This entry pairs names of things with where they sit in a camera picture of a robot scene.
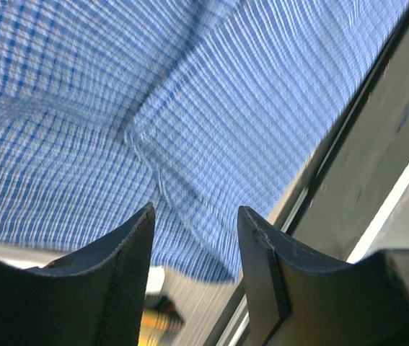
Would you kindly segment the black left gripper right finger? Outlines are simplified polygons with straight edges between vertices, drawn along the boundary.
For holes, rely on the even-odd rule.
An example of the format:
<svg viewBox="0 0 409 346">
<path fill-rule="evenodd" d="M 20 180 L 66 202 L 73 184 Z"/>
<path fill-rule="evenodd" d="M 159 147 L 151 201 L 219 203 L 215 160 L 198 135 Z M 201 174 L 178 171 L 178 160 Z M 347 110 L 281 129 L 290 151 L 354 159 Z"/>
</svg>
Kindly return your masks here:
<svg viewBox="0 0 409 346">
<path fill-rule="evenodd" d="M 409 249 L 349 264 L 245 206 L 237 229 L 255 345 L 409 345 Z"/>
</svg>

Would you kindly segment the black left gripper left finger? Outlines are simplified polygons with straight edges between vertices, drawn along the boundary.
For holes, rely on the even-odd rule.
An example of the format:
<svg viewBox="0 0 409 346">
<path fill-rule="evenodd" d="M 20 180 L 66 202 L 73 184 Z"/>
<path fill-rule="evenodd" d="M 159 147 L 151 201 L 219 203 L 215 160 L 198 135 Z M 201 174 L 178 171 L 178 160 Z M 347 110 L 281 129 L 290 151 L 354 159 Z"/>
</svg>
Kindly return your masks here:
<svg viewBox="0 0 409 346">
<path fill-rule="evenodd" d="M 154 237 L 154 207 L 52 261 L 0 261 L 0 345 L 136 345 Z"/>
</svg>

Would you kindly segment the blue checked long sleeve shirt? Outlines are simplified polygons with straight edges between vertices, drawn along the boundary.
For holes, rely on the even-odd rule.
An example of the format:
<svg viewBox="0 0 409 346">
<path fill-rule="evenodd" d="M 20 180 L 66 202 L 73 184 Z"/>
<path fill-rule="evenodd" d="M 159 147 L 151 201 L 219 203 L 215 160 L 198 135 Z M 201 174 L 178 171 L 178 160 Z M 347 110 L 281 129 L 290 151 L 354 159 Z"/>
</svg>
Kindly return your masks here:
<svg viewBox="0 0 409 346">
<path fill-rule="evenodd" d="M 408 1 L 0 1 L 0 242 L 73 251 L 146 203 L 151 256 L 241 270 Z"/>
</svg>

